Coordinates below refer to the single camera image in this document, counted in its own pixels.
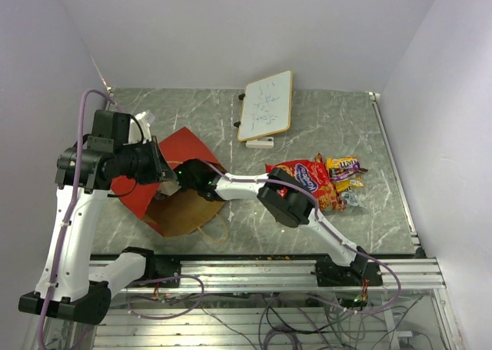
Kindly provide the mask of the yellow M&M's packet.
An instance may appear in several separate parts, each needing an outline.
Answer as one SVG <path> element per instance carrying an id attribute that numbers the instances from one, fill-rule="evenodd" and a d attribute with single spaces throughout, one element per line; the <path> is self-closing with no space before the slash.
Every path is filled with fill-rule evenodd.
<path id="1" fill-rule="evenodd" d="M 356 156 L 347 156 L 342 158 L 328 158 L 326 161 L 326 166 L 328 169 L 359 169 L 360 162 Z"/>
<path id="2" fill-rule="evenodd" d="M 345 192 L 351 188 L 363 188 L 364 187 L 364 183 L 362 182 L 361 177 L 347 178 L 343 181 L 335 182 L 334 185 L 335 185 L 337 192 L 339 192 L 339 193 Z"/>

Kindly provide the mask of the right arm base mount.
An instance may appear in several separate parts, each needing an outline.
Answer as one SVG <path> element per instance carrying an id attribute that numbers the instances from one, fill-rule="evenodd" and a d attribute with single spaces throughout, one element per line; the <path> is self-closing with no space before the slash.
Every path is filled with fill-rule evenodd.
<path id="1" fill-rule="evenodd" d="M 336 265 L 328 255 L 316 255 L 315 258 L 311 274 L 316 277 L 319 287 L 361 287 L 364 283 L 370 287 L 383 285 L 379 264 L 359 255 L 348 267 Z"/>

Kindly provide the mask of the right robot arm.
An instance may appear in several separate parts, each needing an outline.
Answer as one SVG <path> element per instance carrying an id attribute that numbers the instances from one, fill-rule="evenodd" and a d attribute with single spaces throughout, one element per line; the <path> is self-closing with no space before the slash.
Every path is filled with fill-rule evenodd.
<path id="1" fill-rule="evenodd" d="M 340 279 L 356 285 L 366 275 L 367 253 L 322 214 L 314 194 L 279 168 L 263 175 L 223 173 L 209 162 L 190 159 L 175 169 L 181 190 L 192 189 L 209 202 L 258 200 L 285 227 L 300 228 L 325 243 Z"/>

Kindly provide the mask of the purple brown M&M's packet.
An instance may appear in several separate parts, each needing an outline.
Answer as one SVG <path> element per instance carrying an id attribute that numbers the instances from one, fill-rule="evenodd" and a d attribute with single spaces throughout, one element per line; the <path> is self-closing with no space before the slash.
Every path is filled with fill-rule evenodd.
<path id="1" fill-rule="evenodd" d="M 353 165 L 348 168 L 329 168 L 328 173 L 331 181 L 342 182 L 349 178 L 357 177 L 367 173 L 366 168 L 362 168 L 359 165 Z"/>

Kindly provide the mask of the red cookie snack bag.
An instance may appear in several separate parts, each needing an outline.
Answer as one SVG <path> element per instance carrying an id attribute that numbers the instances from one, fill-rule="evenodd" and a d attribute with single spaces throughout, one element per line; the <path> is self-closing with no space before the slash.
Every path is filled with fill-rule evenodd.
<path id="1" fill-rule="evenodd" d="M 275 165 L 265 165 L 266 172 L 271 172 L 274 168 L 284 170 L 307 188 L 317 199 L 321 211 L 345 210 L 346 205 L 331 181 L 320 153 L 313 160 L 297 159 Z"/>

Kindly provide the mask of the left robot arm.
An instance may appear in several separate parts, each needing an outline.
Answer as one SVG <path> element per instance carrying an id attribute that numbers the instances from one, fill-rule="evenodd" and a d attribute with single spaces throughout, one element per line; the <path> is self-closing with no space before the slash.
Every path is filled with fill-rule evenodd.
<path id="1" fill-rule="evenodd" d="M 98 110 L 83 145 L 66 149 L 57 161 L 57 215 L 45 269 L 20 312 L 97 325 L 111 300 L 127 285 L 148 286 L 157 275 L 155 255 L 128 247 L 96 273 L 89 271 L 91 247 L 104 201 L 114 179 L 136 185 L 175 179 L 150 125 L 150 112 L 136 116 Z"/>

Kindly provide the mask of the red brown paper bag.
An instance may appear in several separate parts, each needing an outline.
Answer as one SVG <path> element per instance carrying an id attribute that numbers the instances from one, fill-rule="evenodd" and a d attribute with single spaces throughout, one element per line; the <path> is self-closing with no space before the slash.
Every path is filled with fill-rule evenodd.
<path id="1" fill-rule="evenodd" d="M 224 170 L 212 151 L 189 128 L 183 127 L 169 135 L 159 143 L 159 148 L 171 168 L 197 158 Z M 137 185 L 125 176 L 111 184 L 111 190 L 121 196 L 121 203 L 132 214 L 166 238 L 194 232 L 213 219 L 224 205 L 223 202 L 208 202 L 194 190 L 178 191 L 157 200 L 158 187 L 158 184 Z"/>

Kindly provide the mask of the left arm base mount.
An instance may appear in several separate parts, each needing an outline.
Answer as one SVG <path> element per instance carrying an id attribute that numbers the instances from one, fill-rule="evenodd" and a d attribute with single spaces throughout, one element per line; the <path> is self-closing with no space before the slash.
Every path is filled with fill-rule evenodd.
<path id="1" fill-rule="evenodd" d="M 166 282 L 160 282 L 159 286 L 164 288 L 177 288 L 180 284 L 180 279 L 175 279 L 176 276 L 181 274 L 181 262 L 177 258 L 169 256 L 158 256 L 155 259 L 155 270 L 152 276 L 153 279 L 169 278 L 172 280 Z"/>

